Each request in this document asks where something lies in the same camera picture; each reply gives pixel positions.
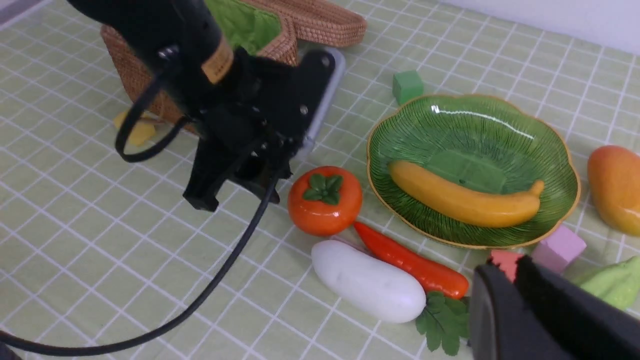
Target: pink cube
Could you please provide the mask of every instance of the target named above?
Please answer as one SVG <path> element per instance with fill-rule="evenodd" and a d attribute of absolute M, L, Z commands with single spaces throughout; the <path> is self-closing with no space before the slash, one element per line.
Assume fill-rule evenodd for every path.
<path fill-rule="evenodd" d="M 538 244 L 531 257 L 537 264 L 561 274 L 586 247 L 587 244 L 573 231 L 560 225 Z"/>

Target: woven basket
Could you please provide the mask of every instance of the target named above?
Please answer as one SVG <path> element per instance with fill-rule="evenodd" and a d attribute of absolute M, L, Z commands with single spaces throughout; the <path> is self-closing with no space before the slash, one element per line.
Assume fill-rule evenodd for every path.
<path fill-rule="evenodd" d="M 347 47 L 359 44 L 367 31 L 360 15 L 325 0 L 252 0 L 293 19 L 300 40 Z"/>
<path fill-rule="evenodd" d="M 280 19 L 280 34 L 274 38 L 266 47 L 260 50 L 257 55 L 271 58 L 283 63 L 295 65 L 298 62 L 298 43 L 296 41 L 293 21 L 279 14 L 277 11 L 267 8 L 253 0 L 243 0 L 258 9 L 274 13 Z M 100 35 L 113 60 L 113 65 L 122 80 L 122 85 L 130 99 L 137 99 L 151 82 L 151 75 L 147 67 L 140 61 L 124 38 L 112 27 L 103 25 Z M 154 102 L 149 106 L 148 111 L 157 115 L 160 119 L 175 123 L 182 116 L 173 100 L 166 92 L 158 94 Z"/>

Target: white wall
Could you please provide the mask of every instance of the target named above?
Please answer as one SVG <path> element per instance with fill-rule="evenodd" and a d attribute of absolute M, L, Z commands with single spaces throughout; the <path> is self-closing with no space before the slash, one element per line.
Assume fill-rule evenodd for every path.
<path fill-rule="evenodd" d="M 640 0 L 442 0 L 640 55 Z"/>

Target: green plate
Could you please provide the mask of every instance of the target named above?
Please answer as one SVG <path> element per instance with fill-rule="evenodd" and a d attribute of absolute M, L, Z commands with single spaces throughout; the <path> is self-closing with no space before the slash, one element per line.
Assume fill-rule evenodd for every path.
<path fill-rule="evenodd" d="M 480 192 L 520 192 L 541 179 L 540 209 L 513 227 L 464 224 L 398 188 L 387 170 L 392 160 L 411 161 Z M 578 173 L 556 131 L 506 101 L 482 95 L 430 95 L 406 103 L 369 136 L 367 175 L 380 201 L 416 231 L 471 249 L 536 243 L 569 216 L 580 198 Z"/>

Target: green cube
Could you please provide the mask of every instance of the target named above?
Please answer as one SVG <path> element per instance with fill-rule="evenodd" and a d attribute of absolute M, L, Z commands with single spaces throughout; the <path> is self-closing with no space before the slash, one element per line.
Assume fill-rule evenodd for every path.
<path fill-rule="evenodd" d="M 393 93 L 398 105 L 422 95 L 424 84 L 417 71 L 397 72 L 394 75 Z"/>

